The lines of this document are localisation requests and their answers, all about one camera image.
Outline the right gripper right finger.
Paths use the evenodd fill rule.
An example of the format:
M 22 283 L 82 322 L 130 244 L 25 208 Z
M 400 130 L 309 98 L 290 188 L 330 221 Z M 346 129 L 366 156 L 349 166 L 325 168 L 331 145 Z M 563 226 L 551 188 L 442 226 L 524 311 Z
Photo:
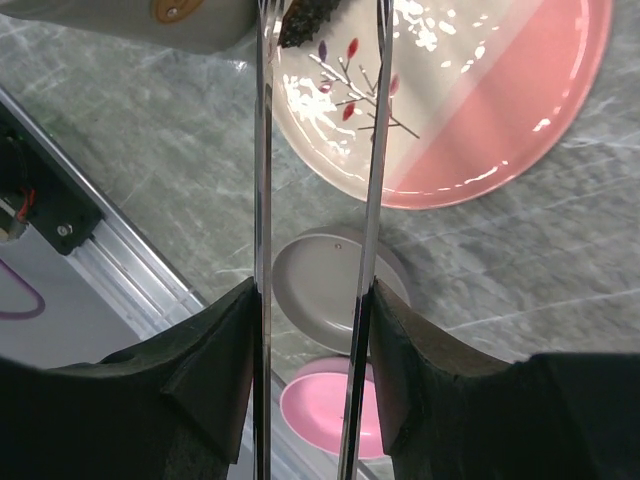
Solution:
M 374 285 L 370 353 L 383 448 L 399 479 L 635 479 L 639 357 L 508 363 Z

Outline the metal tongs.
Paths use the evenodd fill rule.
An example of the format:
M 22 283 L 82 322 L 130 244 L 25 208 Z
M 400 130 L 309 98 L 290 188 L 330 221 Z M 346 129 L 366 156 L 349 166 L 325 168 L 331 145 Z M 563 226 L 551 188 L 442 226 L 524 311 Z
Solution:
M 382 202 L 389 93 L 393 55 L 393 4 L 379 1 L 377 37 L 380 56 L 376 113 L 366 197 L 366 225 L 361 249 L 354 324 L 339 465 L 340 479 L 358 473 L 364 382 L 374 300 L 375 263 Z M 254 282 L 260 317 L 253 325 L 253 452 L 254 476 L 271 476 L 271 289 L 272 289 L 272 120 L 273 60 L 280 39 L 285 5 L 281 1 L 257 4 L 256 102 L 254 129 Z

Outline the dark sea cucumber toy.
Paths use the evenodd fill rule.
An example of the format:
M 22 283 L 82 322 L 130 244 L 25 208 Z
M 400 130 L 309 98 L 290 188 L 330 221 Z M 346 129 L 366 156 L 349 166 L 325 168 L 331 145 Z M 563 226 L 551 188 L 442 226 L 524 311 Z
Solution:
M 293 0 L 283 17 L 278 45 L 300 47 L 331 19 L 341 0 Z

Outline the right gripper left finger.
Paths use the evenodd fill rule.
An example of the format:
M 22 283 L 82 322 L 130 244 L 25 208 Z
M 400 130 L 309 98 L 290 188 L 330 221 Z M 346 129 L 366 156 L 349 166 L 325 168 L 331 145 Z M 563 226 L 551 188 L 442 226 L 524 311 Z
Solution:
M 97 363 L 1 363 L 5 479 L 223 479 L 252 383 L 254 282 Z

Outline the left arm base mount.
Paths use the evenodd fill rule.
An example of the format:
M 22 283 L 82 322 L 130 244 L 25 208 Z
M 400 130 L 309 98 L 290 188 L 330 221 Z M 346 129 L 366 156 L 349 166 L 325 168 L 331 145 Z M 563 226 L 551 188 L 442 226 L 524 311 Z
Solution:
M 68 255 L 103 219 L 91 197 L 64 170 L 44 141 L 1 108 L 1 199 L 16 219 L 33 226 L 60 254 Z

